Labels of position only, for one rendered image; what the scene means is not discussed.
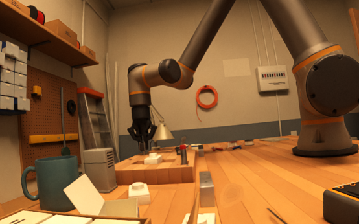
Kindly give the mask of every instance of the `multimeter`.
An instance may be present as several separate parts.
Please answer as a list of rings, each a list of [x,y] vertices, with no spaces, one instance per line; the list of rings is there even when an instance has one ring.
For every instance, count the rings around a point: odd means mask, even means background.
[[[359,181],[325,190],[323,217],[333,224],[359,224]]]

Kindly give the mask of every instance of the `metal bracket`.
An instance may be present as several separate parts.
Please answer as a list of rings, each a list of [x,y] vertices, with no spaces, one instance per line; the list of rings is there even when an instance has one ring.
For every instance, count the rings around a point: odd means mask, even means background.
[[[85,63],[85,64],[81,64],[81,65],[75,65],[75,66],[71,66],[70,68],[70,77],[72,78],[73,77],[73,68],[77,69],[81,66],[85,66],[85,65],[88,65],[88,63]]]
[[[41,43],[36,43],[36,44],[33,44],[33,45],[29,45],[29,49],[27,50],[28,51],[27,60],[30,61],[30,59],[31,59],[31,48],[38,47],[38,46],[41,46],[41,45],[44,45],[44,44],[47,44],[47,43],[50,43],[50,42],[51,42],[50,40],[47,40],[47,41],[44,41],[44,42],[41,42]]]

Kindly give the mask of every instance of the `brown pegboard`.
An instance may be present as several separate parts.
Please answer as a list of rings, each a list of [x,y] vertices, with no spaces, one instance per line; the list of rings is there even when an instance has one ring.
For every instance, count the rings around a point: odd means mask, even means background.
[[[42,96],[31,96],[32,87],[38,85],[42,88]],[[67,111],[67,102],[74,100],[77,105],[77,84],[46,73],[33,67],[27,67],[27,98],[30,99],[30,111],[19,116],[19,140],[21,170],[35,166],[36,159],[55,157],[61,155],[63,142],[29,144],[29,135],[62,134],[62,118],[60,109],[60,88],[64,91],[64,125],[65,133],[78,134],[78,113],[74,115]],[[78,157],[81,164],[79,140],[66,141],[71,155]],[[36,177],[30,172],[27,179]]]

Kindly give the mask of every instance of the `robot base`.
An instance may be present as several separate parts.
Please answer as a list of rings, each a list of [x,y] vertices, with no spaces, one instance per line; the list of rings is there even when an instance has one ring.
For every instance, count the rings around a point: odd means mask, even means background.
[[[351,155],[358,152],[358,145],[353,144],[350,148],[345,148],[342,150],[325,150],[325,151],[307,151],[299,150],[297,147],[293,148],[293,154],[299,155],[302,157],[330,157],[330,156],[341,156],[341,155]]]

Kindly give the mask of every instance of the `teal mug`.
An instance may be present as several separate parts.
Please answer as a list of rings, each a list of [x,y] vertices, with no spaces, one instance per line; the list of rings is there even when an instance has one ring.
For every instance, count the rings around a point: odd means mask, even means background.
[[[35,167],[27,167],[21,175],[21,187],[24,195],[30,200],[40,200],[41,210],[68,212],[75,209],[72,202],[63,192],[78,177],[77,156],[66,155],[35,160]],[[26,177],[36,172],[38,195],[32,196],[27,190]]]

